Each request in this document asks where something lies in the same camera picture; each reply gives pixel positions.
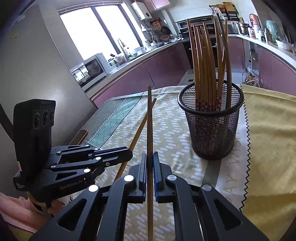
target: wooden cutting board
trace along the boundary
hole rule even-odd
[[[223,4],[228,12],[236,12],[232,2],[223,2]]]

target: microwave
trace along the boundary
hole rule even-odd
[[[81,88],[86,91],[110,72],[111,66],[108,64],[104,55],[102,53],[97,53],[81,63],[72,72],[72,75]]]

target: black mesh pen holder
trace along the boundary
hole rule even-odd
[[[239,109],[244,102],[242,90],[231,87],[231,107],[226,109],[226,81],[223,83],[220,111],[197,111],[194,83],[178,95],[178,104],[185,111],[194,152],[203,159],[219,160],[234,146]]]

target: white countertop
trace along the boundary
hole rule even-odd
[[[281,49],[274,44],[271,44],[271,43],[267,44],[266,42],[262,42],[258,39],[250,38],[244,35],[229,34],[228,37],[238,37],[238,38],[253,42],[254,44],[258,44],[261,47],[273,52],[275,55],[279,56],[280,58],[285,60],[287,63],[289,63],[291,66],[293,66],[296,69],[296,56],[287,50]]]
[[[166,44],[162,47],[153,49],[143,55],[141,55],[140,57],[131,60],[125,64],[122,64],[120,66],[118,66],[117,68],[113,69],[111,71],[111,73],[109,75],[107,75],[104,79],[99,80],[97,83],[95,83],[93,86],[91,86],[89,89],[87,89],[85,91],[85,94],[87,95],[87,97],[91,98],[92,96],[94,96],[96,93],[98,93],[105,85],[107,85],[108,83],[110,83],[112,80],[114,80],[115,78],[117,78],[118,76],[120,76],[121,74],[123,74],[125,71],[127,71],[128,69],[130,69],[131,67],[137,65],[138,63],[142,62],[143,60],[145,60],[146,58],[170,47],[173,46],[175,44],[177,44],[178,41],[170,43],[170,44]]]

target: yellow tablecloth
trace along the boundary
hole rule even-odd
[[[247,85],[243,92],[251,159],[242,211],[278,241],[296,216],[296,96]]]

